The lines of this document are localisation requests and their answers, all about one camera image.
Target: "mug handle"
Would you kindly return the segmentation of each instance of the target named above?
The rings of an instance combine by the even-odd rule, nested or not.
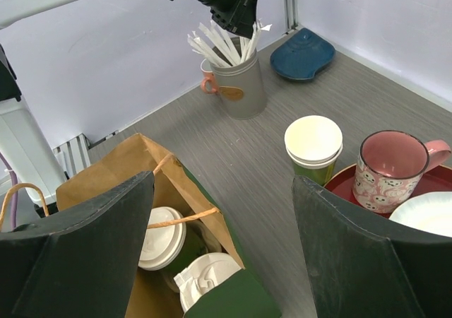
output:
[[[451,156],[451,147],[443,140],[433,140],[424,144],[430,156],[430,163],[425,172],[440,166]]]
[[[216,94],[218,92],[216,88],[212,87],[212,81],[210,78],[203,79],[203,81],[201,82],[201,90],[203,90],[204,93],[207,94]]]

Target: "white panel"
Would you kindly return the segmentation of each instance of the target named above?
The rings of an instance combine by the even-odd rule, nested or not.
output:
[[[452,0],[298,0],[300,23],[452,102]]]
[[[260,0],[258,16],[273,24],[260,47],[285,32],[283,0]],[[0,30],[0,43],[56,147],[96,142],[199,83],[186,34],[209,20],[194,0],[80,0]]]

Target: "coffee cup lid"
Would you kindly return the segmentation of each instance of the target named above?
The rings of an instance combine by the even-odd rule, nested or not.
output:
[[[197,258],[189,267],[174,277],[180,289],[184,312],[215,286],[240,271],[234,258],[226,253],[208,253]]]
[[[170,207],[153,208],[149,224],[180,219],[182,215]],[[138,266],[146,270],[159,270],[170,264],[182,249],[185,241],[184,223],[146,230]]]
[[[320,115],[309,115],[289,125],[284,141],[286,149],[298,161],[319,164],[338,153],[343,135],[333,120]]]

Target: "patterned mug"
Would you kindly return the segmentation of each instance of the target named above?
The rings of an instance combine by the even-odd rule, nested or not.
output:
[[[353,195],[370,211],[391,213],[410,197],[425,172],[450,155],[442,140],[422,143],[393,130],[371,134],[359,150]]]

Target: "twisted paper handle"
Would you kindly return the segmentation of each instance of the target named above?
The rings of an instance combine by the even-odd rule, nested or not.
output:
[[[170,159],[172,159],[174,157],[174,154],[170,153],[168,155],[166,155],[157,165],[157,167],[153,170],[154,175],[156,175],[157,173],[159,173],[163,167],[164,164],[166,164]],[[189,221],[193,221],[193,220],[197,220],[199,218],[203,218],[206,216],[210,216],[211,214],[214,213],[219,213],[220,210],[216,207],[211,208],[210,210],[204,211],[204,212],[200,212],[197,214],[193,214],[192,216],[188,216],[185,218],[180,218],[180,219],[175,219],[175,220],[169,220],[169,221],[164,221],[162,223],[155,223],[155,224],[150,224],[148,225],[148,228],[166,228],[167,226],[172,226],[172,225],[177,225],[180,223],[187,223]]]
[[[39,194],[41,202],[42,202],[42,208],[44,209],[44,214],[46,217],[49,216],[49,209],[47,208],[47,205],[45,203],[44,194],[42,194],[42,191],[40,190],[40,188],[38,186],[36,186],[34,184],[30,184],[30,183],[16,184],[6,192],[5,198],[3,200],[3,204],[1,205],[0,229],[1,229],[1,226],[3,226],[3,221],[5,220],[6,208],[8,207],[8,204],[9,204],[11,198],[13,197],[13,194],[15,194],[19,189],[24,189],[24,188],[34,189]]]

